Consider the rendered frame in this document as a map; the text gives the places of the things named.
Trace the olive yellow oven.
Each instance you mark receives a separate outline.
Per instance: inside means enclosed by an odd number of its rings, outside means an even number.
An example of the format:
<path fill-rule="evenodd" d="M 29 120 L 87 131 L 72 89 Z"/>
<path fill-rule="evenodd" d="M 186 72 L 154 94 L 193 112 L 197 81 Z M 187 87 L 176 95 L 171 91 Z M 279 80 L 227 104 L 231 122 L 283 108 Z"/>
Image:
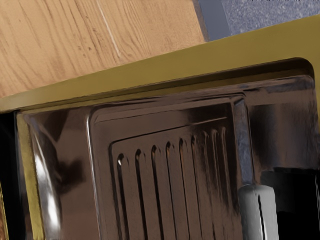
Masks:
<path fill-rule="evenodd" d="M 320 240 L 320 14 L 0 99 L 0 240 Z"/>

